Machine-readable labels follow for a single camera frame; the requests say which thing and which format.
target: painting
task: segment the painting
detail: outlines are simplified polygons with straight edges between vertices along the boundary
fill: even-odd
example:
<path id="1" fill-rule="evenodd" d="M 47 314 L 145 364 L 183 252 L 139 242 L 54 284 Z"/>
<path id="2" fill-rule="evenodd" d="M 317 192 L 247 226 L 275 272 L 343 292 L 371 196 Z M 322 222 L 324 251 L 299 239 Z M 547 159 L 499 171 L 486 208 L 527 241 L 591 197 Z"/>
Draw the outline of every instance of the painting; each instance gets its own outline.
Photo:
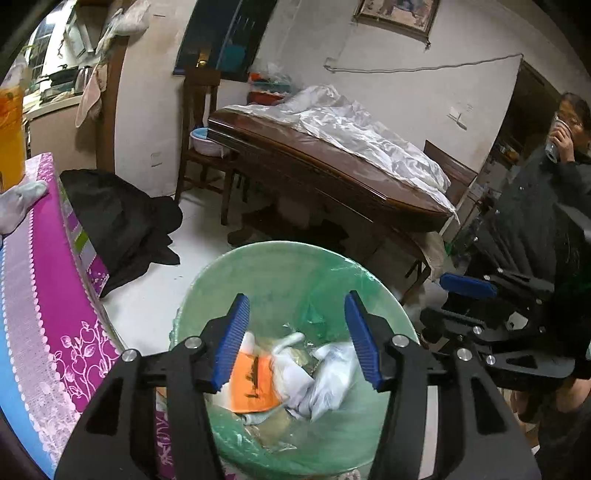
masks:
<path id="1" fill-rule="evenodd" d="M 358 21 L 428 40 L 439 0 L 361 0 Z"/>

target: wire on wall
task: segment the wire on wall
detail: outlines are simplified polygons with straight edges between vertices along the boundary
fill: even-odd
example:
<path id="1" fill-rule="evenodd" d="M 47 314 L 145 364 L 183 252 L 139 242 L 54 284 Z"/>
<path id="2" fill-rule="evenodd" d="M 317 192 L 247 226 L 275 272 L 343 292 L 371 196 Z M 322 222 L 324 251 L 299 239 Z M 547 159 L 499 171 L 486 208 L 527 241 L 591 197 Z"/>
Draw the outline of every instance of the wire on wall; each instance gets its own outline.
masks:
<path id="1" fill-rule="evenodd" d="M 521 59 L 524 58 L 524 55 L 522 53 L 514 53 L 512 55 L 505 55 L 504 57 L 495 57 L 492 59 L 486 59 L 486 60 L 477 60 L 477 61 L 467 61 L 464 63 L 456 63 L 456 64 L 449 64 L 449 65 L 439 65 L 439 66 L 434 66 L 434 67 L 417 67 L 414 69 L 392 69 L 392 70 L 385 70 L 385 69 L 372 69 L 372 70 L 365 70 L 365 69 L 347 69 L 347 68 L 342 68 L 342 67 L 333 67 L 331 65 L 328 65 L 328 63 L 326 62 L 324 64 L 324 68 L 326 70 L 328 70 L 331 73 L 337 73 L 337 72 L 347 72 L 347 73 L 411 73 L 411 72 L 422 72 L 424 70 L 442 70 L 442 69 L 456 69 L 459 67 L 467 67 L 470 65 L 481 65 L 483 63 L 492 63 L 495 61 L 501 61 L 501 60 L 507 60 L 507 59 L 513 59 L 515 57 L 520 57 Z"/>

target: wooden chair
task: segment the wooden chair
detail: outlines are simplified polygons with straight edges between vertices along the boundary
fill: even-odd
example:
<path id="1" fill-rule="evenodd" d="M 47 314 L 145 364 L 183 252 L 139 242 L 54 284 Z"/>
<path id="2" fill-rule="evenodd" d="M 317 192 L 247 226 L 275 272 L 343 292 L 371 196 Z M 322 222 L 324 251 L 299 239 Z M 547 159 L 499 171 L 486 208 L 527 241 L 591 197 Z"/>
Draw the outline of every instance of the wooden chair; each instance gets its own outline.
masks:
<path id="1" fill-rule="evenodd" d="M 192 187 L 208 189 L 222 194 L 222 225 L 228 224 L 228 207 L 230 205 L 230 195 L 234 181 L 235 155 L 209 157 L 196 152 L 190 143 L 189 133 L 195 128 L 203 127 L 203 115 L 205 114 L 206 96 L 210 94 L 209 109 L 207 116 L 214 112 L 217 107 L 217 88 L 219 87 L 221 72 L 219 70 L 208 68 L 186 68 L 185 80 L 183 83 L 183 132 L 181 136 L 181 154 L 180 164 L 178 166 L 177 190 L 174 194 L 174 200 L 178 203 L 181 192 Z M 187 162 L 194 162 L 201 165 L 201 174 L 199 181 L 186 177 Z M 213 168 L 224 172 L 223 189 L 211 185 L 207 180 L 209 169 Z"/>
<path id="2" fill-rule="evenodd" d="M 443 173 L 445 173 L 450 179 L 451 185 L 447 189 L 445 196 L 453 206 L 457 207 L 478 173 L 459 163 L 455 158 L 449 156 L 440 148 L 437 148 L 429 140 L 425 142 L 425 148 L 423 148 L 423 151 L 426 156 L 439 164 Z M 421 282 L 422 284 L 430 274 L 430 270 L 425 274 L 424 270 L 428 269 L 428 267 L 423 267 L 423 265 L 427 265 L 424 260 L 417 260 L 406 273 L 404 278 L 410 277 L 413 271 L 417 269 L 417 281 L 423 279 Z"/>

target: metal bolt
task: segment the metal bolt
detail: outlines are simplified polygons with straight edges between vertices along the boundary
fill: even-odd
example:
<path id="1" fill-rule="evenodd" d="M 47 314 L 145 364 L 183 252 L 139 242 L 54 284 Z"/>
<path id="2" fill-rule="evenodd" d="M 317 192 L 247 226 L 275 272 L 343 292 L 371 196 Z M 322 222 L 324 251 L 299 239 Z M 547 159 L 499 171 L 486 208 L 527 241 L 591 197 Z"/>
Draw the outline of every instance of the metal bolt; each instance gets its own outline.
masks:
<path id="1" fill-rule="evenodd" d="M 199 348 L 202 344 L 202 340 L 199 337 L 189 337 L 185 340 L 185 347 L 187 348 Z"/>
<path id="2" fill-rule="evenodd" d="M 124 362 L 133 362 L 135 358 L 138 356 L 138 352 L 132 348 L 126 350 L 121 354 L 121 358 Z"/>
<path id="3" fill-rule="evenodd" d="M 460 348 L 457 351 L 457 357 L 464 362 L 469 362 L 472 360 L 472 352 L 467 348 Z"/>
<path id="4" fill-rule="evenodd" d="M 400 348 L 404 348 L 408 345 L 409 340 L 408 337 L 405 337 L 404 335 L 394 335 L 392 337 L 392 343 Z"/>

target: framed picture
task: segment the framed picture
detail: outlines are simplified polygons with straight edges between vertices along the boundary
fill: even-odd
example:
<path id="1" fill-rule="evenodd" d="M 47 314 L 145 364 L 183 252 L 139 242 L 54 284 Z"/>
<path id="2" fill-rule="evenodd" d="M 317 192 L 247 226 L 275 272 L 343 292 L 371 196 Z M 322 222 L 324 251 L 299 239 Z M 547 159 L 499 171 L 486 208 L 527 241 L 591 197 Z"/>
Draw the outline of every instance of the framed picture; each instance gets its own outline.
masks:
<path id="1" fill-rule="evenodd" d="M 361 0 L 355 18 L 428 41 L 439 0 Z"/>

